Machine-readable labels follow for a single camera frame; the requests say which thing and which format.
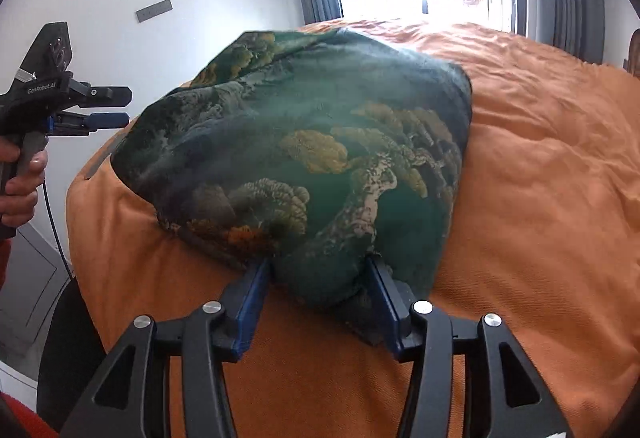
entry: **bed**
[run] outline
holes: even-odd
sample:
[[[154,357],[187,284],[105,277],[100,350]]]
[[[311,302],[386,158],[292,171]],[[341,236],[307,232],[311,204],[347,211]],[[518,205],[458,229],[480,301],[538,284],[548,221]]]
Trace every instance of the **bed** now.
[[[512,34],[422,20],[334,20],[460,64],[473,120],[430,300],[508,322],[575,436],[602,436],[640,374],[640,81]],[[169,235],[116,177],[107,144],[66,203],[71,261],[105,348],[139,314],[185,316],[237,277]],[[174,436],[183,436],[179,368]],[[251,351],[225,369],[240,436],[394,436],[410,367],[272,291]],[[454,366],[450,436],[462,432]],[[305,400],[303,405],[296,400]]]

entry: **hand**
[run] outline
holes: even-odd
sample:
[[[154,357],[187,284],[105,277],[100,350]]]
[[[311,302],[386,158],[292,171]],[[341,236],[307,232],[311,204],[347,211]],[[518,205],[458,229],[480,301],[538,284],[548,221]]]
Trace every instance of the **hand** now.
[[[15,162],[20,156],[20,148],[0,136],[0,161]],[[11,178],[5,187],[7,196],[0,196],[2,223],[7,227],[20,227],[33,218],[38,203],[37,188],[44,182],[44,168],[47,166],[47,152],[36,153],[29,162],[25,174]]]

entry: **device handle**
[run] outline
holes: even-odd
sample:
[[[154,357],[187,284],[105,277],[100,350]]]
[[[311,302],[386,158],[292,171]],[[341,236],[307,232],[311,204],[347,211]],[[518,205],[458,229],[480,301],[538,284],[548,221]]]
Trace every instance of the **device handle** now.
[[[16,162],[0,162],[0,195],[4,196],[6,183],[13,178],[24,174],[29,169],[29,163],[36,153],[42,151],[49,139],[39,131],[31,131],[27,134],[9,134],[5,138],[20,148],[20,158]],[[15,236],[15,228],[7,227],[0,222],[0,240],[8,240]]]

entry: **folded garment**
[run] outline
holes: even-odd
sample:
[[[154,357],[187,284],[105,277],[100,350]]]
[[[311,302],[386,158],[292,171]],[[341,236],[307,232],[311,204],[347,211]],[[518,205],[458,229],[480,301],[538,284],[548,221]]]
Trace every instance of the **folded garment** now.
[[[111,164],[162,226],[235,268],[273,259],[375,341],[363,257],[428,294],[470,120],[452,63],[344,29],[247,32],[146,108]]]

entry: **silver screw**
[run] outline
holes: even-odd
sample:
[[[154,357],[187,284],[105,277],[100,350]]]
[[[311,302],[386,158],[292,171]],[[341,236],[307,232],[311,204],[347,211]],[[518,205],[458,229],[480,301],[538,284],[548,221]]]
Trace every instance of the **silver screw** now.
[[[500,326],[502,324],[502,319],[499,315],[495,313],[488,313],[484,316],[484,322],[488,326],[493,326],[494,328]]]
[[[151,324],[151,317],[148,315],[139,315],[133,320],[133,325],[136,328],[146,328]]]
[[[218,301],[209,301],[208,303],[204,303],[202,305],[202,310],[205,313],[218,313],[220,310],[222,310],[222,304],[220,304]]]
[[[414,310],[422,315],[427,315],[433,311],[433,304],[429,301],[416,301],[414,303]]]

